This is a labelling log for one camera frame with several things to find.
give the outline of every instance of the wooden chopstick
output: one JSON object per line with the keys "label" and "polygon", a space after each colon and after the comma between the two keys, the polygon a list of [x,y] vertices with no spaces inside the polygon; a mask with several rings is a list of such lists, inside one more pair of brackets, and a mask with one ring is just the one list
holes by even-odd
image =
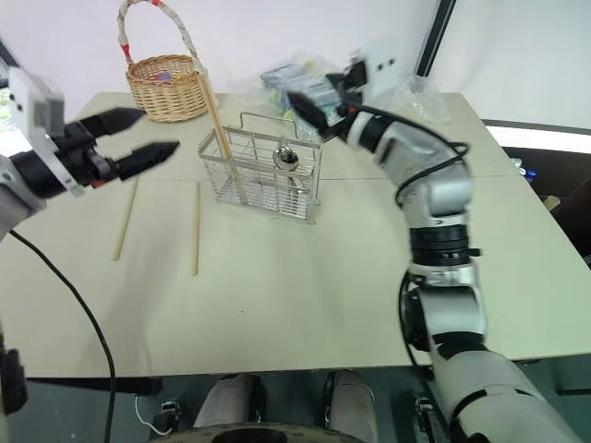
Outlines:
{"label": "wooden chopstick", "polygon": [[117,261],[121,257],[121,250],[123,249],[123,243],[126,240],[127,234],[127,226],[129,225],[129,217],[131,216],[131,210],[133,209],[133,203],[136,199],[136,191],[138,190],[138,182],[139,177],[133,181],[133,187],[131,189],[131,195],[129,196],[129,201],[127,202],[126,213],[123,218],[123,222],[121,223],[121,228],[119,229],[119,236],[117,238],[117,243],[115,245],[115,251],[113,251],[113,261]]}
{"label": "wooden chopstick", "polygon": [[[210,81],[202,75],[197,75],[197,78],[199,80],[199,86],[203,91],[203,97],[205,98],[207,110],[211,114],[211,118],[213,119],[213,127],[215,129],[215,134],[218,138],[218,143],[220,144],[220,149],[222,150],[222,155],[225,159],[231,159],[232,150],[230,149],[230,144],[228,143],[228,139],[225,136],[225,132],[223,132],[222,121],[220,120],[218,110],[215,107]],[[235,183],[236,190],[238,191],[240,203],[246,205],[248,203],[247,194],[244,192],[244,188],[242,187],[242,182],[240,181],[238,171],[233,164],[230,164],[230,175],[232,177],[233,182]]]}
{"label": "wooden chopstick", "polygon": [[199,273],[199,232],[201,225],[201,188],[199,182],[195,189],[195,208],[193,209],[193,247],[192,252],[192,266],[191,275]]}

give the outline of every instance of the wire basket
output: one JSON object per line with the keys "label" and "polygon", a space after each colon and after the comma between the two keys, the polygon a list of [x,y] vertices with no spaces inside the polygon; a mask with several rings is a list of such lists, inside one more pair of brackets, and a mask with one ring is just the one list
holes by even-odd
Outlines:
{"label": "wire basket", "polygon": [[[294,126],[295,139],[248,131],[245,115],[288,122]],[[224,126],[223,131],[230,144],[230,159],[223,156],[213,130],[199,145],[217,200],[310,222],[318,203],[320,145],[299,139],[294,121],[260,114],[241,113],[240,127]],[[273,161],[280,143],[297,154],[299,164],[293,172],[279,169]]]}

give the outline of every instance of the person's leg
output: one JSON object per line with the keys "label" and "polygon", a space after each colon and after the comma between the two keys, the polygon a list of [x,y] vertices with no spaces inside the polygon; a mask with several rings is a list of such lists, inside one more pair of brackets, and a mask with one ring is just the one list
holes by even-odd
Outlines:
{"label": "person's leg", "polygon": [[359,438],[366,443],[378,442],[373,393],[357,372],[336,372],[326,418],[329,429]]}
{"label": "person's leg", "polygon": [[256,389],[262,389],[260,379],[250,374],[218,380],[207,394],[193,427],[230,425],[260,419],[260,406],[251,404]]}

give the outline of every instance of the metal spoon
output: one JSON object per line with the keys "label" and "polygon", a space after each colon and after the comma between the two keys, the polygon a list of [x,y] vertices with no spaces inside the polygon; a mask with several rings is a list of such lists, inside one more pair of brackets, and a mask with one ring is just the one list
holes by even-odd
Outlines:
{"label": "metal spoon", "polygon": [[[299,159],[297,154],[289,147],[287,138],[281,137],[279,139],[279,146],[273,151],[273,161],[275,165],[282,171],[292,172],[297,169]],[[299,200],[299,193],[297,190],[296,181],[292,177],[287,177],[287,184],[289,185],[289,199],[294,203],[290,209],[291,212],[297,212],[297,201]]]}

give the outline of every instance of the floor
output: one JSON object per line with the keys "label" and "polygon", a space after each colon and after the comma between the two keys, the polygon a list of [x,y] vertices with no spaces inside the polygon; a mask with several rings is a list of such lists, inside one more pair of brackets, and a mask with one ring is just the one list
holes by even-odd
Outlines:
{"label": "floor", "polygon": [[[548,359],[521,367],[538,389],[565,417],[584,441],[591,441],[591,396],[559,397],[555,389],[591,388],[591,354]],[[312,425],[328,371],[299,371],[259,374],[267,391],[268,420]],[[427,441],[412,436],[412,392],[418,385],[409,368],[362,369],[375,394],[380,441]],[[151,421],[162,401],[178,398],[187,420],[192,420],[217,376],[165,377],[163,389],[154,397],[142,397],[139,408]],[[100,442],[103,438],[107,395],[103,392],[30,383],[30,400],[19,413],[9,417],[14,442]],[[134,397],[118,394],[112,441],[147,441],[149,429],[140,424]]]}

